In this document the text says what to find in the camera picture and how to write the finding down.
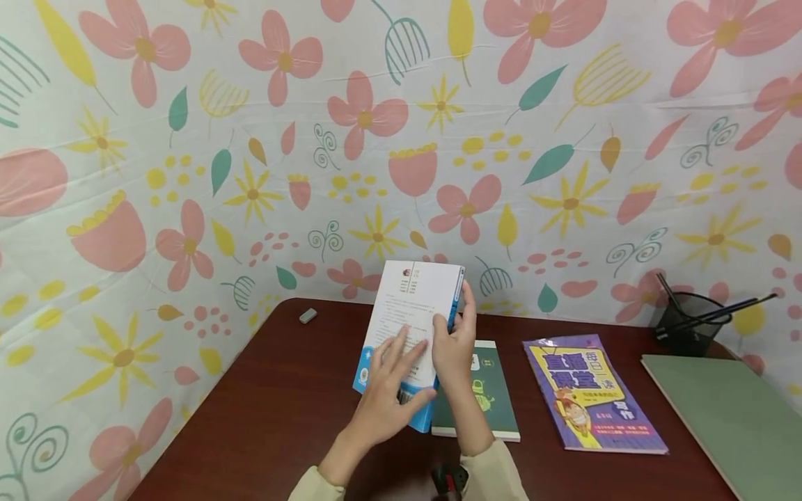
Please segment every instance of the purple book cover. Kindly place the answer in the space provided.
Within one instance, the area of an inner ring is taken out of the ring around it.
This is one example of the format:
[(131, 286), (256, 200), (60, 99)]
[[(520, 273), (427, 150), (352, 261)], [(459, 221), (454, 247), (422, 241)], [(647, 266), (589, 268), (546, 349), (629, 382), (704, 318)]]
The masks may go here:
[(567, 450), (667, 454), (597, 334), (524, 341)]

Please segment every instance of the brown table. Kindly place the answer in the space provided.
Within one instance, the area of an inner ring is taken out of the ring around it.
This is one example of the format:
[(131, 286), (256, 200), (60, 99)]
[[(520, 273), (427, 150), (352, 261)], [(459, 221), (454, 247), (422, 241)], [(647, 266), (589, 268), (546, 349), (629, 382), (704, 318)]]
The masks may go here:
[[(310, 307), (318, 317), (302, 325), (298, 317)], [(370, 315), (369, 305), (281, 303), (131, 501), (286, 499), (356, 408), (359, 395), (351, 383)], [(579, 333), (601, 335), (616, 371), (668, 445), (668, 456), (563, 450), (520, 342)], [(532, 499), (735, 501), (641, 366), (642, 354), (663, 353), (647, 330), (481, 315), (478, 337), (498, 346), (521, 434), (521, 443), (509, 450)], [(720, 346), (713, 352), (727, 356)], [(346, 498), (430, 499), (430, 469), (458, 460), (455, 439), (407, 428), (363, 460)]]

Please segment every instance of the sleeve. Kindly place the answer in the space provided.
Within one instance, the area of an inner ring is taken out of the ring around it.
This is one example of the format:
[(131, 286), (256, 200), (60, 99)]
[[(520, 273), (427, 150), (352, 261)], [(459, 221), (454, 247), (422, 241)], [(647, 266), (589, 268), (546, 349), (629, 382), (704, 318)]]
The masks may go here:
[(529, 501), (509, 449), (500, 440), (480, 455), (462, 456), (460, 462), (468, 471), (464, 501)]
[(318, 467), (311, 467), (298, 480), (288, 501), (342, 501), (345, 493), (344, 487), (328, 483), (318, 473)]

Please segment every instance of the green notebook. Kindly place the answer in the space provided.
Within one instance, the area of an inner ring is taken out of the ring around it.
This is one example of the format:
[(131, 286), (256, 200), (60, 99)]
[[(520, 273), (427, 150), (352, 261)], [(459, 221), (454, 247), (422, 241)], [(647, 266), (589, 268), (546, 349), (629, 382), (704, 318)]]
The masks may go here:
[[(512, 412), (507, 382), (501, 370), (495, 341), (474, 342), (471, 379), (473, 395), (484, 411), (493, 434), (505, 442), (520, 442), (518, 423)], [(441, 390), (435, 400), (435, 412), (431, 418), (431, 434), (441, 437), (456, 437), (454, 418), (448, 407), (445, 393)]]
[(736, 360), (642, 363), (738, 499), (802, 499), (802, 418), (768, 383)]

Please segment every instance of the pen holder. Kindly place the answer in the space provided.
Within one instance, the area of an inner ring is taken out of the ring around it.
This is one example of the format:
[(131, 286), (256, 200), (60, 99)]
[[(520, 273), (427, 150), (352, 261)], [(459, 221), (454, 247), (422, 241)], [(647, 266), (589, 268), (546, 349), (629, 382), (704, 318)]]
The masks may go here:
[(654, 331), (655, 336), (672, 355), (704, 357), (715, 335), (732, 321), (732, 315), (714, 320), (700, 317), (723, 307), (721, 303), (699, 294), (672, 293)]

